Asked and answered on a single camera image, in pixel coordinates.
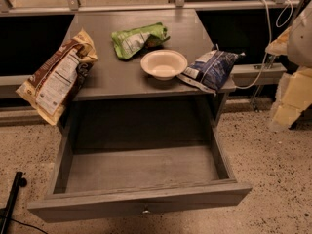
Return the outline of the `brown and cream chip bag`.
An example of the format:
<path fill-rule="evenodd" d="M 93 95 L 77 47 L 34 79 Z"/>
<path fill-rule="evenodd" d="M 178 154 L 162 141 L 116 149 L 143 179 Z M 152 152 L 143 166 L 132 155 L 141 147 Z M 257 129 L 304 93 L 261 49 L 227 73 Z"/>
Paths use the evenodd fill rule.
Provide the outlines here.
<path fill-rule="evenodd" d="M 16 90 L 49 124 L 55 125 L 98 60 L 94 41 L 82 29 Z"/>

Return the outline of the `black stand leg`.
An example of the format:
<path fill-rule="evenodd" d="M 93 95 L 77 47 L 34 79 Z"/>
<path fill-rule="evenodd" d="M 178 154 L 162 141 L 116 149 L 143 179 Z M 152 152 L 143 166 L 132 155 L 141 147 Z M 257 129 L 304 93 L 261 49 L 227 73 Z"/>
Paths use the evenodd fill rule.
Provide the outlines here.
<path fill-rule="evenodd" d="M 27 180 L 23 177 L 23 172 L 16 172 L 7 204 L 0 210 L 0 234 L 7 234 L 19 190 L 26 185 Z"/>

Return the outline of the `slanted metal pole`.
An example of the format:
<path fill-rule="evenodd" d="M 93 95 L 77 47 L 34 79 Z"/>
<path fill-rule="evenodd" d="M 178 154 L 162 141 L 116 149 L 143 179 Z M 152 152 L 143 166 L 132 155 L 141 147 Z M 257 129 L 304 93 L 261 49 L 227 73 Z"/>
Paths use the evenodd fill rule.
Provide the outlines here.
<path fill-rule="evenodd" d="M 290 62 L 295 65 L 308 66 L 312 63 L 312 7 L 311 0 L 300 0 L 295 11 L 291 11 L 289 18 L 286 20 L 289 23 L 288 28 L 291 30 L 290 39 L 287 42 L 287 54 Z M 262 64 L 258 67 L 258 74 L 255 80 L 249 85 L 257 85 L 250 104 L 255 111 L 258 111 L 256 98 L 261 92 L 263 83 L 259 79 L 263 78 L 263 73 L 267 70 L 274 69 L 274 61 L 277 55 L 265 54 Z"/>

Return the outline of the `white paper bowl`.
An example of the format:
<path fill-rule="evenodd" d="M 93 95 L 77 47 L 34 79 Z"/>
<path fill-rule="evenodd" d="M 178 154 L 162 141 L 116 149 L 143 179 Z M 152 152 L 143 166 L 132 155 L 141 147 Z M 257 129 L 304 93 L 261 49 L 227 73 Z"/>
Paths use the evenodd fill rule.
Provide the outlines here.
<path fill-rule="evenodd" d="M 140 61 L 141 68 L 158 80 L 171 80 L 187 67 L 186 57 L 173 50 L 157 50 L 146 54 Z"/>

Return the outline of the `grey top drawer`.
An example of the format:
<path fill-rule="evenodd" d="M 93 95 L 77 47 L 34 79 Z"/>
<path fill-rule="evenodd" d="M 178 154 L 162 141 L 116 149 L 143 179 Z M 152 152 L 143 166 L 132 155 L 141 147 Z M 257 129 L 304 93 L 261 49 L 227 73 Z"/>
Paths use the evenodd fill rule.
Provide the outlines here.
<path fill-rule="evenodd" d="M 45 198 L 47 222 L 238 205 L 251 186 L 234 176 L 205 96 L 75 103 Z"/>

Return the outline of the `grey wooden drawer cabinet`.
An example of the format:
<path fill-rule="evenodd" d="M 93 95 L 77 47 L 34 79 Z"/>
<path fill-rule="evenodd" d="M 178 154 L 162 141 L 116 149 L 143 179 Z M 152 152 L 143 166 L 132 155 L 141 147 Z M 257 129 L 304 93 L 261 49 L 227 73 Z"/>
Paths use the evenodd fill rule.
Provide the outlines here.
<path fill-rule="evenodd" d="M 65 132 L 135 130 L 174 135 L 185 132 L 198 120 L 213 118 L 216 124 L 226 97 L 234 91 L 228 78 L 216 94 L 203 92 L 177 78 L 158 80 L 140 67 L 142 55 L 119 60 L 111 33 L 161 22 L 170 40 L 163 47 L 182 53 L 190 62 L 212 47 L 212 42 L 195 11 L 160 10 L 88 12 L 74 16 L 66 37 L 85 29 L 96 45 L 98 61 L 82 89 L 66 109 L 59 125 Z"/>

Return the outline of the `green snack bag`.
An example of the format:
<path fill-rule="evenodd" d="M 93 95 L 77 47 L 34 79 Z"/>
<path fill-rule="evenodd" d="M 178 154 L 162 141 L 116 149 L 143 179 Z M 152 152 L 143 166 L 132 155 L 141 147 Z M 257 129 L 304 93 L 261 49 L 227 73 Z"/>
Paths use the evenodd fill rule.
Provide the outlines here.
<path fill-rule="evenodd" d="M 157 22 L 130 30 L 112 32 L 111 39 L 117 58 L 128 60 L 143 48 L 162 45 L 170 39 L 170 36 L 168 28 L 161 22 Z"/>

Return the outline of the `blue snack bag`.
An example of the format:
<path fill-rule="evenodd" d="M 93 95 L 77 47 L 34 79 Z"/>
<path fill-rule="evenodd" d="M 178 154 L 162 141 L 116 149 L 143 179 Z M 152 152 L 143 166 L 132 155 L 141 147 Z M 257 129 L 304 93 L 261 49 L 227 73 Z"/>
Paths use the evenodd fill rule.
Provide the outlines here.
<path fill-rule="evenodd" d="M 245 55 L 211 50 L 188 65 L 177 78 L 203 92 L 215 95 L 229 78 L 235 62 Z"/>

